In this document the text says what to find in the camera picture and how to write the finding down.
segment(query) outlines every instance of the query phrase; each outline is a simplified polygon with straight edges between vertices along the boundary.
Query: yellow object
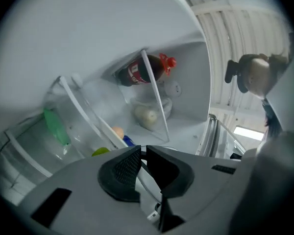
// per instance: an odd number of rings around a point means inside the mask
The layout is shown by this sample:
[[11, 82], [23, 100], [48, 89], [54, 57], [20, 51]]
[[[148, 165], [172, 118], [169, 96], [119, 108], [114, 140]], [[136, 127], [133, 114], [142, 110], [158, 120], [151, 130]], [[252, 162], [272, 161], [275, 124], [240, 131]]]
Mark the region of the yellow object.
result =
[[100, 155], [100, 154], [103, 154], [103, 153], [106, 153], [106, 152], [109, 152], [109, 150], [108, 150], [106, 147], [101, 147], [101, 148], [97, 149], [97, 150], [92, 154], [92, 157], [97, 156], [97, 155]]
[[120, 139], [124, 138], [124, 131], [122, 128], [114, 126], [112, 127], [112, 130], [114, 130], [114, 132], [120, 137]]
[[157, 121], [157, 113], [146, 106], [139, 105], [134, 111], [134, 115], [138, 122], [144, 128], [150, 130]]

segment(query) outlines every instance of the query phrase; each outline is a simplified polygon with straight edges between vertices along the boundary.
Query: orange object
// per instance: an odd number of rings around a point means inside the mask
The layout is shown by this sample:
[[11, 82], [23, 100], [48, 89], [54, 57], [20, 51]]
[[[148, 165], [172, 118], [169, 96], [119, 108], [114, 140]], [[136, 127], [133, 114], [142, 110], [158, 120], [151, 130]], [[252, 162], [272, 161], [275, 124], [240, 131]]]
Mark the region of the orange object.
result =
[[176, 66], [176, 59], [174, 57], [167, 57], [167, 55], [163, 53], [160, 53], [159, 57], [166, 74], [170, 76], [171, 68]]
[[114, 126], [112, 127], [112, 130], [114, 130], [114, 132], [120, 137], [120, 139], [124, 138], [124, 131], [122, 128]]

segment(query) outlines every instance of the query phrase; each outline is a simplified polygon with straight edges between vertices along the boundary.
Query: refrigerator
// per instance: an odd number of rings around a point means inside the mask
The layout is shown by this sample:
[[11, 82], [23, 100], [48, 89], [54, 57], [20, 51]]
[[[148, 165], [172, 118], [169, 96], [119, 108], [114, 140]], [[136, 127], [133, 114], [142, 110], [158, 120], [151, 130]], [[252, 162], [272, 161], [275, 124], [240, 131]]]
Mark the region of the refrigerator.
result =
[[[127, 147], [115, 126], [135, 145], [216, 156], [220, 124], [208, 116], [206, 41], [184, 0], [16, 0], [0, 24], [0, 194], [18, 205], [66, 165], [102, 147]], [[148, 55], [160, 53], [176, 67], [156, 81]], [[123, 86], [115, 72], [140, 57], [151, 83]], [[133, 102], [156, 105], [153, 128], [139, 123]], [[60, 120], [67, 143], [48, 127], [46, 110]], [[137, 185], [141, 194], [154, 191], [146, 197], [150, 214], [159, 188], [144, 172]]]

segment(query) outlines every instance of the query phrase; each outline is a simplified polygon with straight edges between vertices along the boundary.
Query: green object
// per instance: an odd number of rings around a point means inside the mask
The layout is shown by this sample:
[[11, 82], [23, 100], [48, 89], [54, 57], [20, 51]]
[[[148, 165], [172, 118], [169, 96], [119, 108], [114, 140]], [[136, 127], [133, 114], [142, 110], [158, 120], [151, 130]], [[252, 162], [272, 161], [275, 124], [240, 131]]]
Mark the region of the green object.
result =
[[45, 120], [48, 129], [51, 131], [53, 136], [62, 144], [67, 145], [71, 143], [70, 137], [68, 136], [66, 129], [56, 113], [53, 111], [44, 109]]
[[106, 152], [109, 152], [109, 150], [108, 150], [106, 147], [101, 147], [101, 148], [97, 149], [97, 150], [92, 154], [92, 157], [97, 156], [97, 155], [100, 155], [100, 154], [103, 154], [103, 153], [106, 153]]

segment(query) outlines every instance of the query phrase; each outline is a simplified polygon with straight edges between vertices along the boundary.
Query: red bottle cap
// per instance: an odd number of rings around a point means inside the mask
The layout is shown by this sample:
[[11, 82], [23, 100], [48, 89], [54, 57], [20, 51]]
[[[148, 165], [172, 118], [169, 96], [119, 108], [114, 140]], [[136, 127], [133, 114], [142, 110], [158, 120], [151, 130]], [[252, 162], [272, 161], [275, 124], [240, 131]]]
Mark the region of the red bottle cap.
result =
[[167, 59], [167, 64], [169, 67], [174, 68], [176, 66], [176, 59], [174, 57], [169, 57]]
[[169, 76], [171, 68], [176, 66], [176, 59], [174, 57], [167, 57], [165, 54], [159, 54], [160, 60], [162, 62], [163, 68], [165, 69], [166, 74]]

